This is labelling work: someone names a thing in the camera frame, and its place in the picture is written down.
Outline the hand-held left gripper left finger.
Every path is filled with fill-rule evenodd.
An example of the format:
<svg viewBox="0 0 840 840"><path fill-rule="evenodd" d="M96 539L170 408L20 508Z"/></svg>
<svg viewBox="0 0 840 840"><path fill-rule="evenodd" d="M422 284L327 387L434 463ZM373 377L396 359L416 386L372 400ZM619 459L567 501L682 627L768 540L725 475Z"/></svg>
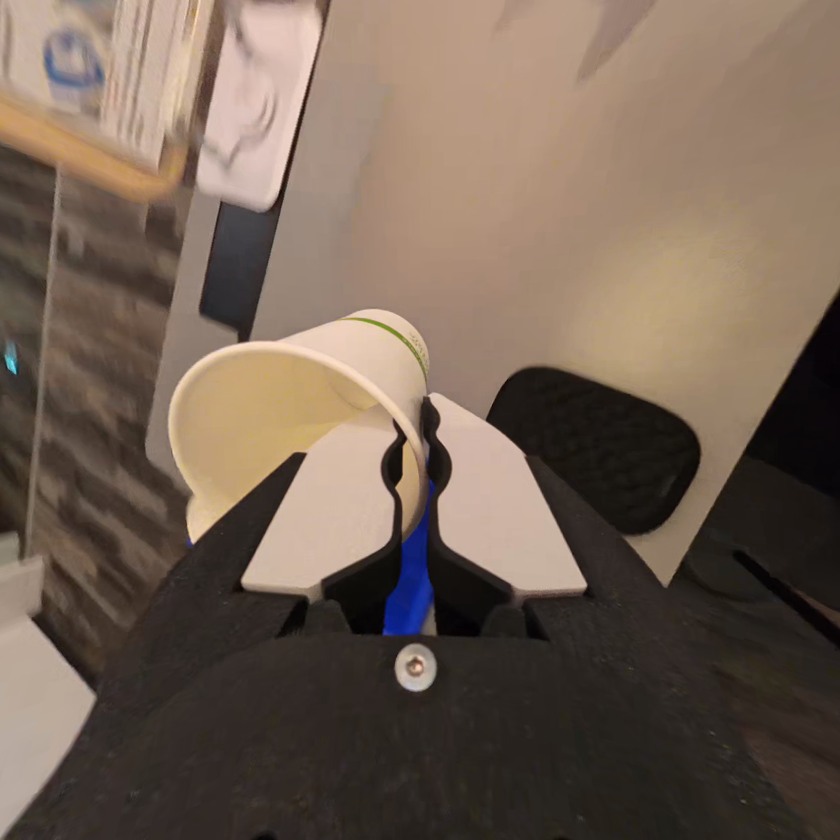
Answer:
<svg viewBox="0 0 840 840"><path fill-rule="evenodd" d="M402 571L403 432L368 410L328 432L300 467L240 579L243 591L334 601L354 632L382 632Z"/></svg>

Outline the blue plastic bin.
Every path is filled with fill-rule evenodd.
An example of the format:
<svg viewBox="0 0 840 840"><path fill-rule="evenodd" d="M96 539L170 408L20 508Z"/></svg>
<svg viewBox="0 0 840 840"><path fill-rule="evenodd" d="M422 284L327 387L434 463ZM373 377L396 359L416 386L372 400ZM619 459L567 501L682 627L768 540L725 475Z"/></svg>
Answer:
<svg viewBox="0 0 840 840"><path fill-rule="evenodd" d="M261 595L243 591L240 579L304 455L296 453L290 456L257 488L250 491L245 499L237 503L233 510L225 514L219 523L195 541L177 564L175 575L183 580L190 577L192 593L203 596L208 605L213 605L219 611L258 608L265 613L277 613L283 608L285 615L280 624L282 635L289 635L293 627L301 626L307 613L320 610L334 610L339 615L340 624L359 635L410 635L419 632L432 604L432 587L420 560L420 549L425 544L413 535L416 526L409 528L407 539L402 533L401 576L386 602L385 629L382 632L352 631L341 607L334 601L310 605L287 595ZM402 479L396 487L397 492L401 483ZM403 525L406 504L401 500Z"/></svg>

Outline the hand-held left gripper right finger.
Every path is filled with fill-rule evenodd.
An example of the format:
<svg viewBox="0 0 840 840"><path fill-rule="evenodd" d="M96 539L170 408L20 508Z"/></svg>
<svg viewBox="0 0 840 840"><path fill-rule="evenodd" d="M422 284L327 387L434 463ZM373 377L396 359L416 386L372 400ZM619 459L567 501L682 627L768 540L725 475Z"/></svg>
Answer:
<svg viewBox="0 0 840 840"><path fill-rule="evenodd" d="M432 483L427 573L437 628L452 618L479 631L499 607L586 593L520 447L439 393L424 398L422 420Z"/></svg>

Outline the black quilted wrist pad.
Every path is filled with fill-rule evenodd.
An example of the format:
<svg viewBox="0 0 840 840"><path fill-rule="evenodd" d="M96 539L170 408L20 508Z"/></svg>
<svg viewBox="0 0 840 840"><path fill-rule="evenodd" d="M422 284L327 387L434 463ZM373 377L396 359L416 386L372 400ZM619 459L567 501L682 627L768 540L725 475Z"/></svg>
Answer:
<svg viewBox="0 0 840 840"><path fill-rule="evenodd" d="M700 465L699 438L681 417L553 367L512 374L486 420L624 536L660 528Z"/></svg>

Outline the white paper cup green stripe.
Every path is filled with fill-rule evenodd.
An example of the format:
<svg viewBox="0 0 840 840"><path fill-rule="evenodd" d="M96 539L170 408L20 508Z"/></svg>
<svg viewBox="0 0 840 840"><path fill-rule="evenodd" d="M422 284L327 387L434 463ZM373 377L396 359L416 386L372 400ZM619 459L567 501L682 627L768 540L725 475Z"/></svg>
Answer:
<svg viewBox="0 0 840 840"><path fill-rule="evenodd" d="M402 534L427 500L421 407L430 357L422 334L393 312L365 309L295 333L216 350L179 381L167 419L190 500L195 544L290 455L380 406L406 437Z"/></svg>

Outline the black desk strip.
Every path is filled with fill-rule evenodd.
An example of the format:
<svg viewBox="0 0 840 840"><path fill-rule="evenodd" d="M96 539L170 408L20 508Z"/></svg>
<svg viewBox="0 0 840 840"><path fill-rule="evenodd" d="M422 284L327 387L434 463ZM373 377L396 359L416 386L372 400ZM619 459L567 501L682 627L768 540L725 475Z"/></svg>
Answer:
<svg viewBox="0 0 840 840"><path fill-rule="evenodd" d="M239 342L253 330L279 215L278 203L263 213L219 207L198 311L234 330Z"/></svg>

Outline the printed instruction sheet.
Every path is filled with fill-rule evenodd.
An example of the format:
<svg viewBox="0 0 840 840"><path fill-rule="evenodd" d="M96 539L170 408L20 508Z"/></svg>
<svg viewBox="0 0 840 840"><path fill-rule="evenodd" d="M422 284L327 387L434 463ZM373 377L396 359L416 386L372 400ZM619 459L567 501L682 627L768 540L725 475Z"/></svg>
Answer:
<svg viewBox="0 0 840 840"><path fill-rule="evenodd" d="M2 96L155 172L192 126L214 7L2 1Z"/></svg>

